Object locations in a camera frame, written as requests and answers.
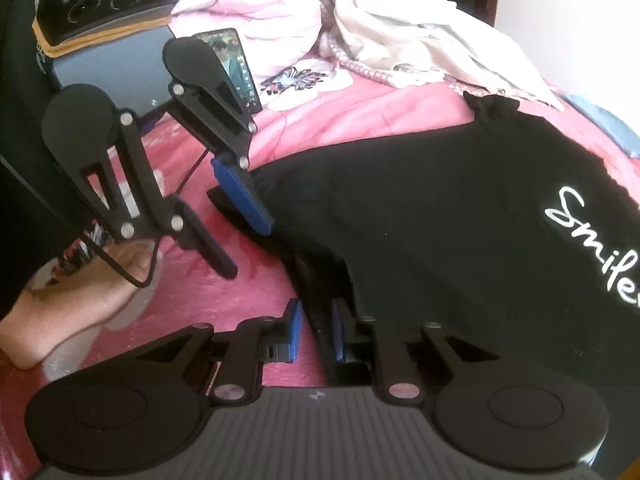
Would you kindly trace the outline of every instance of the human foot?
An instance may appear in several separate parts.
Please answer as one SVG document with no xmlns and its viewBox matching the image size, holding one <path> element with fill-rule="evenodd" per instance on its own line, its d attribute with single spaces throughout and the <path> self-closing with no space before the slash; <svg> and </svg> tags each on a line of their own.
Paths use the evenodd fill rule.
<svg viewBox="0 0 640 480">
<path fill-rule="evenodd" d="M 149 245 L 126 242 L 105 250 L 134 278 L 146 279 Z M 18 368 L 32 368 L 73 334 L 114 316 L 136 290 L 96 258 L 61 283 L 25 290 L 0 321 L 0 348 Z"/>
</svg>

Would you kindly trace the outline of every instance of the metal pin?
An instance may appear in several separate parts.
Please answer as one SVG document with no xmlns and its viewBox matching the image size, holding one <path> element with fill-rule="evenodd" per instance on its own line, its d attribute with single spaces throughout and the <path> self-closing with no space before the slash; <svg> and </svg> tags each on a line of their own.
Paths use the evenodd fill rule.
<svg viewBox="0 0 640 480">
<path fill-rule="evenodd" d="M 244 397 L 245 391 L 239 384 L 221 384 L 213 394 L 222 400 L 238 400 Z"/>
<path fill-rule="evenodd" d="M 131 123 L 133 123 L 133 115 L 131 115 L 129 112 L 124 112 L 120 116 L 120 124 L 122 124 L 123 126 L 130 126 Z"/>
<path fill-rule="evenodd" d="M 173 218 L 171 218 L 171 229 L 173 229 L 174 231 L 180 232 L 182 231 L 183 227 L 184 227 L 184 220 L 180 215 L 175 215 Z"/>
<path fill-rule="evenodd" d="M 133 228 L 133 225 L 130 222 L 124 222 L 122 227 L 120 228 L 120 234 L 125 240 L 131 240 L 136 230 Z"/>
<path fill-rule="evenodd" d="M 411 383 L 398 383 L 389 388 L 389 394 L 396 399 L 415 399 L 420 395 L 420 388 Z"/>
</svg>

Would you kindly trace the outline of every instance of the bed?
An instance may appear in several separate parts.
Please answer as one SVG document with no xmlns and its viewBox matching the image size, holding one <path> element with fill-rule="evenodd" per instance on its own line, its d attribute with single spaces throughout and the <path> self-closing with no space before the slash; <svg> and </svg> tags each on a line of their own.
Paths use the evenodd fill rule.
<svg viewBox="0 0 640 480">
<path fill-rule="evenodd" d="M 291 110 L 267 109 L 258 114 L 255 120 L 259 131 L 250 152 L 252 168 L 316 146 L 469 122 L 472 115 L 460 97 L 464 89 L 463 85 L 454 83 L 393 89 L 353 75 L 353 85 L 348 88 L 320 92 L 315 99 Z M 610 176 L 640 203 L 639 163 L 623 155 L 582 115 L 569 107 L 559 112 L 533 102 L 522 102 L 520 110 L 543 116 L 566 136 L 600 156 Z M 144 145 L 168 191 L 178 186 L 202 152 L 199 142 L 173 120 L 157 126 L 145 137 Z M 294 295 L 282 263 L 241 235 L 212 206 L 206 190 L 215 185 L 207 157 L 182 195 L 236 261 L 238 278 L 225 281 L 196 253 L 182 251 L 172 240 L 164 240 L 158 278 L 115 318 L 65 342 L 35 370 L 23 372 L 10 364 L 2 364 L 0 460 L 3 480 L 22 480 L 38 467 L 38 459 L 24 430 L 23 416 L 31 396 L 49 381 L 195 322 L 210 322 L 216 330 L 224 331 L 234 329 L 243 319 L 282 313 Z M 291 365 L 267 365 L 264 383 L 326 384 L 308 324 L 303 327 L 298 360 Z"/>
</svg>

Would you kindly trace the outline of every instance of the black t-shirt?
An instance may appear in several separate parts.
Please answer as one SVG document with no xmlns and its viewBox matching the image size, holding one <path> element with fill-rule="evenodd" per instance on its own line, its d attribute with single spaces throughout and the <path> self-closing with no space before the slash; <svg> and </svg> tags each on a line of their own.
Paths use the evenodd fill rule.
<svg viewBox="0 0 640 480">
<path fill-rule="evenodd" d="M 254 239 L 290 263 L 327 366 L 332 297 L 408 336 L 440 322 L 594 386 L 611 416 L 596 468 L 615 476 L 640 445 L 638 205 L 516 101 L 466 100 L 470 124 L 258 169 L 276 224 Z"/>
<path fill-rule="evenodd" d="M 54 166 L 40 135 L 52 92 L 36 63 L 34 15 L 34 0 L 0 0 L 0 154 L 56 210 L 85 225 L 91 214 Z M 33 273 L 77 234 L 60 226 L 1 164 L 0 210 L 4 317 Z"/>
</svg>

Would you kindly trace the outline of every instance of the smartphone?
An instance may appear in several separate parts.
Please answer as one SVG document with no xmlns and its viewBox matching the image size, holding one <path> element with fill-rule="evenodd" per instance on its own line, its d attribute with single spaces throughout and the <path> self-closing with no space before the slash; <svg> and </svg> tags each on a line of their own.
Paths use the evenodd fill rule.
<svg viewBox="0 0 640 480">
<path fill-rule="evenodd" d="M 249 113 L 261 112 L 262 104 L 260 104 L 254 78 L 246 62 L 238 31 L 234 28 L 221 28 L 210 32 L 200 32 L 194 34 L 193 37 L 204 41 L 216 53 Z"/>
</svg>

